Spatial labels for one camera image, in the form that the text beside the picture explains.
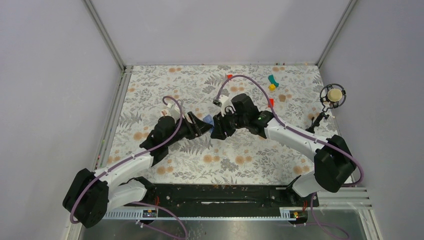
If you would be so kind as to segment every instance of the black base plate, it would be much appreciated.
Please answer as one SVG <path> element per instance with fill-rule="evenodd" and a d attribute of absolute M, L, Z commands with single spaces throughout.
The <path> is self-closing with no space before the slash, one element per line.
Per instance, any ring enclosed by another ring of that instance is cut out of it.
<path fill-rule="evenodd" d="M 143 201 L 167 208 L 178 217 L 280 217 L 280 207 L 300 207 L 311 196 L 293 202 L 285 185 L 154 184 Z M 318 198 L 313 206 L 319 206 Z M 158 217 L 170 217 L 159 211 Z"/>

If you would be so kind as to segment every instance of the gray wall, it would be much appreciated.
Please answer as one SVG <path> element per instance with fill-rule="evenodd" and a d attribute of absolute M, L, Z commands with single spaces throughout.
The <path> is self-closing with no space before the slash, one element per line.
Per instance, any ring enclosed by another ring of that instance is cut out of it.
<path fill-rule="evenodd" d="M 349 0 L 93 0 L 128 65 L 315 63 Z"/>
<path fill-rule="evenodd" d="M 340 131 L 365 168 L 385 240 L 422 239 L 424 1 L 362 0 L 321 69 L 340 83 Z"/>
<path fill-rule="evenodd" d="M 58 240 L 119 69 L 80 0 L 0 3 L 0 239 Z"/>

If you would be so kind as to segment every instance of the floral patterned surface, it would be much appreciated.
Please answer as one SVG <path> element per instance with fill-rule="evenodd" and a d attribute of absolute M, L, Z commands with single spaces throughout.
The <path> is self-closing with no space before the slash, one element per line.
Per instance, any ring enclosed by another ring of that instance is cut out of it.
<path fill-rule="evenodd" d="M 212 100 L 227 74 L 243 74 L 259 82 L 274 99 L 278 116 L 297 127 L 307 128 L 322 109 L 319 92 L 323 83 L 316 66 L 135 66 L 107 163 L 139 150 L 161 117 L 163 96 L 183 100 L 184 111 L 192 111 L 200 119 L 217 114 L 220 109 Z M 279 83 L 274 91 L 268 89 L 271 74 Z M 263 94 L 246 79 L 235 78 L 222 91 L 230 98 L 240 93 L 250 96 L 260 111 L 267 109 Z M 316 133 L 336 134 L 334 118 L 323 121 Z M 313 162 L 299 152 L 238 129 L 225 141 L 211 139 L 206 133 L 177 142 L 160 163 L 137 176 L 154 183 L 288 184 L 313 168 Z"/>

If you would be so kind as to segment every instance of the teal block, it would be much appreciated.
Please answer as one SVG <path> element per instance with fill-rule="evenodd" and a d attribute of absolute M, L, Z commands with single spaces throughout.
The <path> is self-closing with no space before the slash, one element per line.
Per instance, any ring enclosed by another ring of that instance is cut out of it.
<path fill-rule="evenodd" d="M 274 84 L 275 87 L 278 87 L 280 84 L 278 82 L 276 82 L 276 80 L 274 79 L 274 75 L 269 75 L 268 76 L 268 80 L 269 82 L 271 82 L 271 84 Z"/>

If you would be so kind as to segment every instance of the blue object in gripper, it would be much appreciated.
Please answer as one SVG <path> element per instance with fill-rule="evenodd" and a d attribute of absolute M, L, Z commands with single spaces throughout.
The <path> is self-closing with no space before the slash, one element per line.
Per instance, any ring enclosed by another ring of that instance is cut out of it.
<path fill-rule="evenodd" d="M 208 124 L 211 124 L 212 126 L 215 126 L 214 125 L 214 119 L 209 114 L 203 118 L 203 122 L 208 123 Z M 214 130 L 214 128 L 212 127 L 209 130 L 209 133 L 212 133 L 213 130 Z"/>

